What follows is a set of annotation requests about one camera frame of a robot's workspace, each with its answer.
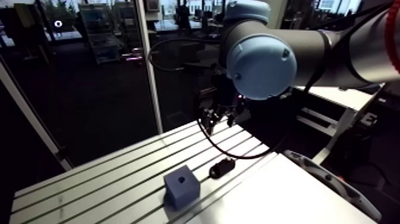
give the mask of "aluminum table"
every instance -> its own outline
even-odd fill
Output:
[[[237,155],[268,149],[225,121],[212,139]],[[239,160],[210,179],[224,158],[192,122],[16,192],[10,223],[374,223],[281,154]],[[163,176],[183,165],[201,194],[174,211],[163,203]]]

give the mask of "blue cube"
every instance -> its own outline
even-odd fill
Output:
[[[189,170],[183,166],[164,176],[166,198],[176,210],[190,204],[200,196],[200,182]]]

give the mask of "shelving unit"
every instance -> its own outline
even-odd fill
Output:
[[[134,2],[116,2],[115,8],[118,28],[126,52],[131,52],[133,48],[141,48],[142,41],[139,33],[139,20],[136,15],[136,4]]]
[[[123,43],[113,34],[106,4],[80,4],[79,10],[97,64],[119,61]]]

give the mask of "light blue joint cap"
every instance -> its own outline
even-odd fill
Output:
[[[243,96],[264,100],[281,94],[296,75],[290,46],[279,38],[257,34],[236,43],[227,56],[227,76]]]
[[[269,22],[271,7],[266,2],[256,0],[232,0],[226,5],[224,21],[253,18],[265,23]]]

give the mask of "red ring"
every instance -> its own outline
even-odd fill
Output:
[[[393,66],[400,74],[400,60],[397,55],[396,43],[395,43],[395,25],[397,12],[400,9],[400,0],[395,0],[392,7],[387,12],[386,24],[385,24],[385,47],[387,55]]]

